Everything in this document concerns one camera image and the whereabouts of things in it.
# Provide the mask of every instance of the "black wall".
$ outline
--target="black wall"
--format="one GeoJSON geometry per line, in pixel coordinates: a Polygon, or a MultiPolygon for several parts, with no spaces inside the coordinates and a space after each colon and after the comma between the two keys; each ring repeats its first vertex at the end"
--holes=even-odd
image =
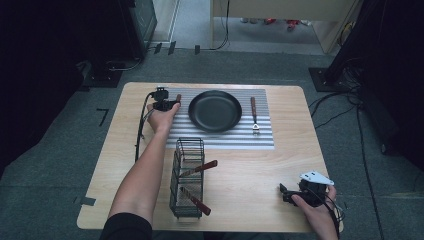
{"type": "Polygon", "coordinates": [[[373,108],[375,104],[365,101],[364,105],[368,104],[366,109],[374,115],[376,126],[384,126],[387,121],[395,123],[396,131],[393,127],[380,129],[382,136],[421,169],[424,169],[423,13],[421,0],[381,0],[371,14],[374,22],[365,26],[360,38],[372,43],[372,48],[363,53],[361,80],[392,119],[381,117],[384,114],[373,108]]]}
{"type": "Polygon", "coordinates": [[[41,2],[0,1],[0,176],[41,140],[83,80],[77,43],[41,2]]]}

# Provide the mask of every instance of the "frying pan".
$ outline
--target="frying pan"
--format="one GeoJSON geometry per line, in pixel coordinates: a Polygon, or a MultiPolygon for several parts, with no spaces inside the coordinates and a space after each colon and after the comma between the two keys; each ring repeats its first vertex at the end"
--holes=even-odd
{"type": "Polygon", "coordinates": [[[193,124],[205,132],[225,132],[240,121],[240,102],[231,94],[218,90],[203,92],[190,102],[188,115],[193,124]]]}

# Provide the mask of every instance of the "wire basket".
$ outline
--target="wire basket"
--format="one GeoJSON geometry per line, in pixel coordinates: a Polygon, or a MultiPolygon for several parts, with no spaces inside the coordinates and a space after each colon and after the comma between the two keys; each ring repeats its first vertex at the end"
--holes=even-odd
{"type": "Polygon", "coordinates": [[[177,140],[172,166],[171,196],[169,201],[169,207],[177,218],[200,218],[202,216],[202,212],[181,189],[186,189],[191,196],[203,201],[203,171],[184,177],[180,175],[203,165],[204,161],[205,152],[201,138],[179,138],[177,140]]]}

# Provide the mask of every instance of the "human hand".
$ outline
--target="human hand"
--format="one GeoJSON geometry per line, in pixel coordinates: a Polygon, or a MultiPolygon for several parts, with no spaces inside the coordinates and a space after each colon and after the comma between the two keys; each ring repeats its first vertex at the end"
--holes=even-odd
{"type": "MultiPolygon", "coordinates": [[[[336,188],[329,185],[327,197],[333,202],[336,200],[336,193],[336,188]]],[[[302,209],[303,213],[308,219],[309,224],[311,224],[312,229],[318,235],[319,239],[338,239],[333,219],[329,213],[329,210],[324,204],[318,207],[311,207],[303,200],[303,198],[296,194],[292,195],[292,199],[296,205],[302,209]]],[[[334,204],[331,201],[326,199],[327,205],[332,211],[334,209],[334,204]]]]}
{"type": "MultiPolygon", "coordinates": [[[[174,120],[175,114],[180,109],[181,103],[176,103],[172,106],[172,109],[166,112],[161,112],[158,110],[153,110],[152,114],[147,118],[155,133],[166,132],[168,133],[171,130],[172,121],[174,120]]],[[[147,105],[147,110],[151,111],[153,109],[153,104],[147,105]]]]}

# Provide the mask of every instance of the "sleeve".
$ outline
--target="sleeve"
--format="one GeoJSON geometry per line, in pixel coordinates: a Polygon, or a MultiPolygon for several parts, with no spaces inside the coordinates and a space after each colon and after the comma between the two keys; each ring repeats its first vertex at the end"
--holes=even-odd
{"type": "Polygon", "coordinates": [[[118,213],[106,221],[100,240],[150,240],[152,232],[146,219],[132,213],[118,213]]]}

